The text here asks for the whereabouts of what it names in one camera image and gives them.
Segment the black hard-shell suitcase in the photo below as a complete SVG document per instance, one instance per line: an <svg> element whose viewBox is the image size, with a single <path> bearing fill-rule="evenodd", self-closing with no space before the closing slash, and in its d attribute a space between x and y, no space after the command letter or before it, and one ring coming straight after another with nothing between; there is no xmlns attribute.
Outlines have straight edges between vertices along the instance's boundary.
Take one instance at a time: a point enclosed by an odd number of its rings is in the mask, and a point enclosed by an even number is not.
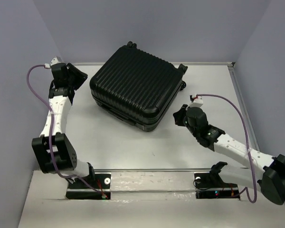
<svg viewBox="0 0 285 228"><path fill-rule="evenodd" d="M96 104L116 118L144 132L160 123L179 91L188 67L137 48L129 41L90 79Z"/></svg>

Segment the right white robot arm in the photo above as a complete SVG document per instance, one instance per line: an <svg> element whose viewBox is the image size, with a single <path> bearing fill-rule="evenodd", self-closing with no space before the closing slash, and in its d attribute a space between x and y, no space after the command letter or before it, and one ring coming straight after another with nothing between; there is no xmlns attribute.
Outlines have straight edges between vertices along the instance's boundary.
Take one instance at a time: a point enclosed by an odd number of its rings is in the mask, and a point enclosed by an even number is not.
<svg viewBox="0 0 285 228"><path fill-rule="evenodd" d="M206 114L199 107L189 107L184 104L173 114L177 126L186 127L197 142L214 152L223 154L249 168L248 174L238 172L230 176L221 170L209 174L209 181L214 186L220 186L227 181L243 181L251 184L270 202L276 205L285 203L285 156L276 157L261 153L233 139L223 130L210 125Z"/></svg>

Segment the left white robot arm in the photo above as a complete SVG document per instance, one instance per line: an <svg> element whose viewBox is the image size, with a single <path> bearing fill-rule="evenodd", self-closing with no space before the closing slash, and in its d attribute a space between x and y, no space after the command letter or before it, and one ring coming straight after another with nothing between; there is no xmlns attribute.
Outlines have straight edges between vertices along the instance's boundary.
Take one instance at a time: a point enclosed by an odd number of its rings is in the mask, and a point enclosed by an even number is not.
<svg viewBox="0 0 285 228"><path fill-rule="evenodd" d="M94 168L89 162L78 159L66 136L67 116L75 91L87 80L87 74L59 57L54 57L43 67L51 71L53 80L48 101L37 97L48 108L48 114L40 136L32 139L32 149L43 173L57 174L70 183L79 179L84 187L90 188L96 180Z"/></svg>

